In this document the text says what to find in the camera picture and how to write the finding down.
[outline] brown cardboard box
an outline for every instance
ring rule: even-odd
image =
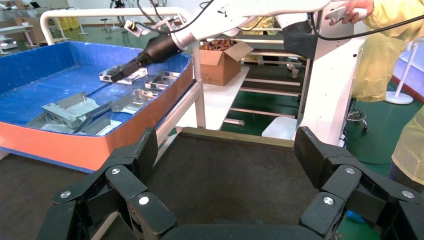
[[[31,41],[33,44],[46,40],[41,30],[40,22],[36,18],[18,17],[18,18],[15,18],[15,22],[18,26],[22,26],[22,23],[25,23],[25,22],[33,26],[30,28],[31,31],[28,31],[29,37],[31,38]]]
[[[13,1],[0,1],[0,4],[3,4],[6,7],[13,7],[15,5],[15,2],[13,2]]]
[[[16,26],[16,22],[13,19],[0,21],[0,28],[7,28],[7,27],[13,27],[13,26]],[[25,35],[23,32],[6,34],[6,37],[13,38],[16,41],[25,41]]]
[[[205,84],[225,86],[240,73],[241,60],[253,48],[239,42],[225,51],[200,50],[200,73]]]
[[[25,2],[23,2],[22,0],[15,0],[14,1],[17,9],[30,9],[30,5],[26,4]]]

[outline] human hand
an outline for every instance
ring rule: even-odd
[[[344,12],[346,14],[346,17],[343,18],[341,21],[342,24],[356,24],[361,21],[359,18],[359,13],[353,13],[354,9],[366,9],[367,14],[366,17],[371,15],[374,11],[374,0],[350,0],[339,7],[346,6],[346,11]]]

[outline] handheld controller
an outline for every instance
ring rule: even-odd
[[[347,16],[345,12],[346,7],[341,6],[331,11],[326,17],[330,19],[333,24],[336,24]],[[359,19],[363,19],[367,16],[368,11],[365,8],[354,8],[353,13],[359,13]]]

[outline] silver screw head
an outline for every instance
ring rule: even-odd
[[[413,199],[414,198],[414,194],[412,192],[410,192],[410,191],[402,191],[402,194],[405,197],[409,198],[409,199]]]
[[[120,171],[119,168],[112,169],[112,174],[118,174]]]
[[[348,173],[348,174],[354,174],[355,173],[355,170],[353,170],[352,168],[346,168],[346,173]]]
[[[70,191],[64,191],[60,194],[60,198],[61,199],[66,199],[67,197],[69,197],[69,195],[71,195]]]
[[[148,202],[149,202],[149,198],[146,197],[146,196],[144,196],[144,197],[140,198],[140,200],[138,200],[138,203],[140,205],[146,205]]]
[[[324,203],[325,204],[328,204],[328,205],[333,205],[334,204],[334,200],[331,197],[326,196],[322,200],[324,200]]]

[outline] robotic arm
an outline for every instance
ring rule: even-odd
[[[330,2],[338,1],[340,0],[230,0],[225,6],[212,2],[190,26],[172,33],[161,33],[150,39],[136,58],[111,74],[111,80],[116,82],[141,67],[163,63],[184,52],[196,41],[221,33],[235,36],[239,31],[237,27],[248,24],[256,17],[277,16],[278,23],[284,29],[308,21],[307,13],[321,10]],[[126,24],[125,28],[135,35],[142,31],[132,22]]]

